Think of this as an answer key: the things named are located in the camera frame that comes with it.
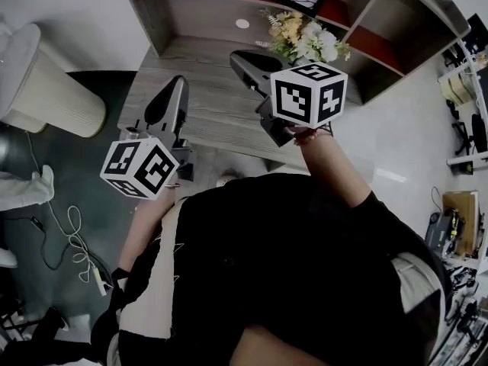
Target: red shelf panel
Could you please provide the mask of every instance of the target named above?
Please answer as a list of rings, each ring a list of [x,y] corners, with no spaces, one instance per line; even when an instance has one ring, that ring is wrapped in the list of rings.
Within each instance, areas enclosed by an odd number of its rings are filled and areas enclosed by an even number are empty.
[[[348,5],[340,0],[324,0],[317,15],[347,28],[350,27]]]
[[[348,38],[347,43],[356,50],[368,54],[390,68],[404,74],[395,52],[395,47],[389,40],[385,40],[364,27],[357,26]]]

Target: gray floor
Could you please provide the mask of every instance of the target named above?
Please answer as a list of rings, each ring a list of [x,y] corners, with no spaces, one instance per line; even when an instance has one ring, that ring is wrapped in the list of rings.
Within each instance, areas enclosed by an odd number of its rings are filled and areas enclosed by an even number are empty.
[[[120,250],[133,216],[137,201],[124,197],[99,178],[101,165],[111,142],[117,140],[116,128],[120,109],[133,79],[132,73],[86,72],[75,76],[82,84],[101,96],[108,107],[104,129],[92,139],[83,139],[48,126],[40,134],[31,135],[34,153],[40,165],[53,168],[56,195],[51,201],[59,221],[70,231],[66,211],[76,205],[82,212],[81,234],[91,252],[110,271],[117,265]],[[30,178],[35,164],[29,153],[26,133],[8,127],[0,139],[8,140],[8,155],[2,169],[22,178]],[[219,175],[235,169],[245,176],[266,173],[261,159],[196,147],[197,161],[194,182],[183,181],[178,196],[184,197],[215,186]],[[59,261],[66,237],[59,231],[47,205],[10,210],[3,217],[35,216],[47,232],[46,257],[51,265]],[[72,249],[55,272],[50,271],[40,257],[42,233],[28,220],[3,221],[4,241],[18,258],[18,268],[11,270],[18,296],[25,301],[30,315],[40,316],[54,305],[65,316],[89,314],[91,324],[103,313],[109,297],[101,297],[95,281],[84,284],[78,279],[82,264],[72,263]]]

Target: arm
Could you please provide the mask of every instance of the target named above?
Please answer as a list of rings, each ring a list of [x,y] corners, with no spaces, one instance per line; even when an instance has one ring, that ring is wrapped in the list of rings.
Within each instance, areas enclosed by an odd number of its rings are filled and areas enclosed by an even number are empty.
[[[175,204],[175,189],[165,188],[155,201],[141,201],[130,225],[129,234],[120,254],[119,268],[130,272],[137,257],[143,253],[161,219]]]
[[[316,139],[300,144],[300,148],[310,174],[331,188],[349,207],[358,206],[371,193],[334,137],[322,133]]]

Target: flower bouquet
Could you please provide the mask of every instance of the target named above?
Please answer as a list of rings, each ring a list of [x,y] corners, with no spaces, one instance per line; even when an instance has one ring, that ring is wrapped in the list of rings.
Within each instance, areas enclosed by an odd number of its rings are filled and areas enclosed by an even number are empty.
[[[256,41],[256,44],[273,53],[291,60],[305,57],[323,63],[330,63],[339,56],[346,61],[351,57],[347,43],[337,40],[320,23],[300,12],[286,11],[273,15],[264,11],[264,15],[271,23],[269,33],[273,39],[271,42]]]

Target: dark floor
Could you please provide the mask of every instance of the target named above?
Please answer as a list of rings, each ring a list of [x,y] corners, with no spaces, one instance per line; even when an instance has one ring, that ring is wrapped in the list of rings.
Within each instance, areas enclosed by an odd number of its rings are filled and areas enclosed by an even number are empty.
[[[75,205],[82,212],[80,233],[88,248],[113,271],[136,201],[111,188],[100,179],[99,173],[111,142],[119,137],[117,119],[135,72],[80,72],[72,76],[107,105],[108,118],[103,130],[86,139],[48,125],[42,133],[30,136],[39,165],[48,164],[54,171],[56,195],[51,203],[65,231],[71,232],[66,211]],[[8,139],[8,155],[2,170],[30,179],[36,168],[26,133],[7,127],[0,135]],[[2,216],[35,216],[47,232],[47,260],[51,265],[59,261],[67,239],[54,223],[46,204],[10,210]],[[50,271],[40,257],[42,233],[28,220],[2,222],[4,242],[18,259],[18,268],[10,272],[18,296],[26,303],[27,313],[42,315],[48,306],[54,305],[65,316],[89,313],[93,323],[104,312],[110,297],[101,297],[95,280],[89,284],[79,280],[78,273],[85,264],[72,263],[72,248],[68,249],[59,269]]]

